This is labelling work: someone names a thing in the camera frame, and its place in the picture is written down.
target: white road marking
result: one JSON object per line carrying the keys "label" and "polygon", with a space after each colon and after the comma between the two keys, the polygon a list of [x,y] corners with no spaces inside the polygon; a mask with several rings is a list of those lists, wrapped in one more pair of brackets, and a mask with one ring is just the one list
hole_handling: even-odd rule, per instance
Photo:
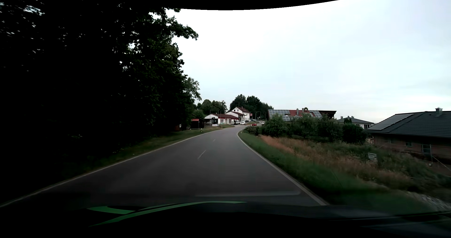
{"label": "white road marking", "polygon": [[130,158],[130,159],[123,160],[123,161],[120,161],[120,162],[111,164],[111,165],[109,165],[109,166],[106,166],[106,167],[103,167],[103,168],[100,168],[100,169],[97,169],[97,170],[88,172],[88,173],[86,173],[86,174],[83,174],[83,175],[80,175],[80,176],[77,176],[77,177],[70,178],[70,179],[68,179],[68,180],[66,180],[66,181],[63,181],[63,182],[60,182],[60,183],[56,183],[56,184],[50,185],[50,186],[48,186],[47,188],[40,189],[40,190],[38,190],[38,191],[36,191],[36,192],[33,192],[33,193],[29,194],[29,195],[25,195],[25,196],[22,196],[22,197],[20,197],[20,198],[11,200],[11,201],[9,201],[9,202],[6,202],[6,203],[4,203],[3,205],[1,205],[0,207],[7,206],[7,205],[9,205],[9,204],[11,204],[11,203],[14,203],[14,202],[16,202],[16,201],[19,201],[19,200],[25,199],[25,198],[27,198],[27,197],[31,197],[31,196],[37,195],[37,194],[39,194],[39,193],[41,193],[41,192],[44,192],[44,191],[47,191],[47,190],[49,190],[49,189],[55,188],[56,186],[59,186],[59,185],[62,185],[62,184],[65,184],[65,183],[74,181],[74,180],[76,180],[76,179],[78,179],[78,178],[85,177],[85,176],[90,175],[90,174],[95,173],[95,172],[99,172],[99,171],[101,171],[101,170],[107,169],[107,168],[112,167],[112,166],[115,166],[115,165],[117,165],[117,164],[121,164],[122,162],[126,162],[126,161],[128,161],[128,160],[132,160],[132,159],[134,159],[134,158],[141,157],[141,156],[143,156],[143,155],[145,155],[145,154],[150,154],[150,153],[155,152],[155,151],[158,151],[158,150],[160,150],[160,149],[163,149],[163,148],[166,148],[166,147],[169,147],[169,146],[178,144],[178,143],[183,142],[183,141],[185,141],[185,140],[189,140],[189,139],[192,139],[192,138],[195,138],[195,137],[199,137],[199,136],[208,134],[208,133],[210,133],[210,132],[215,132],[215,131],[209,131],[209,132],[206,132],[206,133],[203,133],[203,134],[199,134],[199,135],[197,135],[197,136],[194,136],[194,137],[190,137],[190,138],[184,139],[184,140],[182,140],[182,141],[179,141],[179,142],[170,144],[170,145],[168,145],[168,146],[160,147],[160,148],[154,149],[154,150],[152,150],[152,151],[150,151],[150,152],[147,152],[147,153],[144,153],[144,154],[137,155],[137,156],[132,157],[132,158]]}
{"label": "white road marking", "polygon": [[[204,150],[204,151],[202,152],[202,154],[204,154],[205,151],[206,151],[206,150]],[[199,160],[199,158],[202,156],[202,154],[199,155],[198,160]]]}
{"label": "white road marking", "polygon": [[294,183],[298,188],[302,189],[303,192],[305,192],[307,195],[309,195],[313,200],[315,200],[317,203],[319,203],[321,206],[327,206],[328,204],[324,202],[323,200],[319,199],[316,195],[314,195],[311,191],[309,191],[307,188],[302,186],[299,182],[297,182],[295,179],[293,179],[289,174],[285,173],[285,171],[279,169],[278,166],[274,165],[271,161],[266,160],[265,157],[263,157],[261,154],[257,153],[254,149],[252,149],[248,144],[246,144],[240,136],[238,136],[238,133],[236,133],[236,136],[241,140],[245,146],[247,146],[249,149],[251,149],[252,152],[254,152],[256,155],[260,156],[264,161],[268,162],[269,165],[271,165],[273,168],[275,168],[277,171],[279,171],[283,176],[285,176],[288,180],[290,180],[292,183]]}

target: road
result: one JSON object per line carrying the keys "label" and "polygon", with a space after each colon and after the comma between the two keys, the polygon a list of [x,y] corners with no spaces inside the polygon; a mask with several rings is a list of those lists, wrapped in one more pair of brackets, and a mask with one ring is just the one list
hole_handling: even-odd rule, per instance
{"label": "road", "polygon": [[87,174],[2,210],[76,210],[200,200],[248,200],[318,206],[237,136],[245,126],[212,131]]}

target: overcast sky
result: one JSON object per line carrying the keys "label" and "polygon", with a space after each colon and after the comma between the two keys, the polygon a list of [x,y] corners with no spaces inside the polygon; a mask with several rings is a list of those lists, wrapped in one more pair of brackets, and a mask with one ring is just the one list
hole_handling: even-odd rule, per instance
{"label": "overcast sky", "polygon": [[202,100],[243,94],[274,109],[380,122],[451,110],[451,0],[338,0],[245,11],[183,9],[175,38]]}

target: white house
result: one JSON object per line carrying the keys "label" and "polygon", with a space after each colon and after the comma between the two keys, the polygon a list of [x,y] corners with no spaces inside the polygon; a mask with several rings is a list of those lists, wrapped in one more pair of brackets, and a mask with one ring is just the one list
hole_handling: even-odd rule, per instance
{"label": "white house", "polygon": [[242,114],[242,119],[241,120],[250,120],[250,112],[243,108],[243,107],[235,107],[233,109],[231,109],[227,114],[229,114],[230,112],[238,112],[240,114]]}
{"label": "white house", "polygon": [[[355,119],[353,116],[351,116],[351,117],[348,116],[347,119],[350,119],[353,124],[358,125],[358,126],[362,127],[363,129],[367,129],[367,128],[369,128],[369,127],[374,125],[374,123],[372,123],[372,122],[368,122],[368,121],[364,121],[364,120],[360,120],[360,119]],[[340,119],[337,120],[337,121],[339,123],[344,123],[345,119],[343,117],[340,117]]]}
{"label": "white house", "polygon": [[234,120],[238,120],[237,116],[232,116],[229,114],[209,114],[205,119],[218,119],[218,124],[233,124]]}
{"label": "white house", "polygon": [[236,111],[229,111],[226,113],[226,115],[236,116],[238,118],[238,119],[236,119],[237,121],[244,120],[244,117],[245,117],[245,115],[243,113],[236,112]]}

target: road edge line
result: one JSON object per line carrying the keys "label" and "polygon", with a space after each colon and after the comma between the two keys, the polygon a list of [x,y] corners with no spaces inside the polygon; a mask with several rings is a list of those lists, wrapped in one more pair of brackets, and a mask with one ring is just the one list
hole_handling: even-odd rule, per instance
{"label": "road edge line", "polygon": [[63,185],[63,184],[65,184],[65,183],[74,181],[74,180],[76,180],[76,179],[78,179],[78,178],[82,178],[82,177],[85,177],[85,176],[90,175],[90,174],[92,174],[92,173],[95,173],[95,172],[98,172],[98,171],[107,169],[107,168],[109,168],[109,167],[115,166],[115,165],[117,165],[117,164],[121,164],[121,163],[126,162],[126,161],[128,161],[128,160],[132,160],[132,159],[141,157],[141,156],[143,156],[143,155],[145,155],[145,154],[150,154],[150,153],[155,152],[155,151],[158,151],[158,150],[160,150],[160,149],[163,149],[163,148],[166,148],[166,147],[169,147],[169,146],[178,144],[178,143],[183,142],[183,141],[185,141],[185,140],[189,140],[189,139],[192,139],[192,138],[195,138],[195,137],[199,137],[199,136],[208,134],[208,133],[210,133],[210,132],[215,132],[215,131],[209,131],[209,132],[206,132],[206,133],[203,133],[203,134],[196,135],[196,136],[194,136],[194,137],[190,137],[190,138],[187,138],[187,139],[184,139],[184,140],[181,140],[181,141],[172,143],[172,144],[167,145],[167,146],[162,146],[162,147],[160,147],[160,148],[158,148],[158,149],[151,150],[151,151],[149,151],[149,152],[147,152],[147,153],[139,154],[139,155],[136,155],[136,156],[131,157],[131,158],[129,158],[129,159],[121,160],[120,162],[116,162],[116,163],[110,164],[110,165],[108,165],[108,166],[104,166],[104,167],[102,167],[102,168],[99,168],[99,169],[90,171],[90,172],[88,172],[88,173],[84,173],[84,174],[78,175],[78,176],[76,176],[76,177],[69,178],[69,179],[67,179],[67,180],[65,180],[65,181],[61,181],[61,182],[59,182],[59,183],[55,183],[55,184],[49,185],[49,186],[44,187],[44,188],[42,188],[42,189],[39,189],[39,190],[37,190],[37,191],[35,191],[35,192],[32,192],[32,193],[30,193],[30,194],[27,194],[27,195],[25,195],[25,196],[22,196],[22,197],[19,197],[19,198],[16,198],[16,199],[7,201],[7,202],[5,202],[3,205],[0,205],[0,208],[3,207],[3,206],[7,206],[7,205],[9,205],[9,204],[12,204],[12,203],[14,203],[14,202],[17,202],[17,201],[26,199],[26,198],[28,198],[28,197],[37,195],[37,194],[39,194],[39,193],[41,193],[41,192],[44,192],[44,191],[47,191],[47,190],[49,190],[49,189],[55,188],[55,187],[57,187],[57,186],[59,186],[59,185]]}
{"label": "road edge line", "polygon": [[287,174],[285,171],[283,171],[282,169],[280,169],[278,166],[276,166],[274,163],[272,163],[271,161],[267,160],[265,157],[263,157],[261,154],[259,154],[256,150],[252,149],[250,146],[248,146],[248,144],[246,144],[241,138],[240,136],[238,136],[238,134],[240,133],[240,131],[238,131],[238,133],[236,134],[236,136],[241,140],[241,142],[247,146],[249,149],[252,150],[252,152],[254,152],[256,155],[260,156],[260,158],[262,158],[264,161],[266,161],[269,165],[271,165],[274,169],[276,169],[277,171],[279,171],[282,175],[284,175],[288,180],[290,180],[292,183],[294,183],[297,187],[299,187],[303,192],[305,192],[307,195],[309,195],[313,200],[315,200],[317,203],[319,203],[321,206],[327,206],[330,205],[328,204],[325,200],[323,200],[322,198],[320,198],[319,196],[315,195],[312,191],[310,191],[309,189],[307,189],[306,187],[304,187],[299,181],[297,181],[296,179],[292,178],[289,174]]}

